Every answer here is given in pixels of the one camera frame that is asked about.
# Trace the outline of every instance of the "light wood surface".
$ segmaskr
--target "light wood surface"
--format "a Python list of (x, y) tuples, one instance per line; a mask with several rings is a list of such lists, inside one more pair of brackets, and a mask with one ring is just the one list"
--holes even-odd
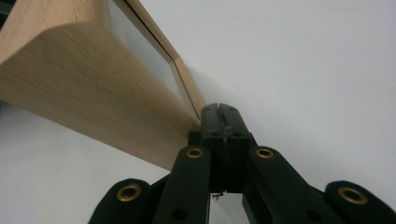
[(18, 1), (0, 33), (0, 99), (170, 169), (198, 118), (108, 21), (106, 1)]

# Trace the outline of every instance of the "wooden block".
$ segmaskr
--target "wooden block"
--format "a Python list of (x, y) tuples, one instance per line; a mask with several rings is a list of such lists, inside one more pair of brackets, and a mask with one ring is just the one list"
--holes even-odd
[(18, 1), (0, 99), (171, 169), (199, 120), (109, 32), (106, 1)]

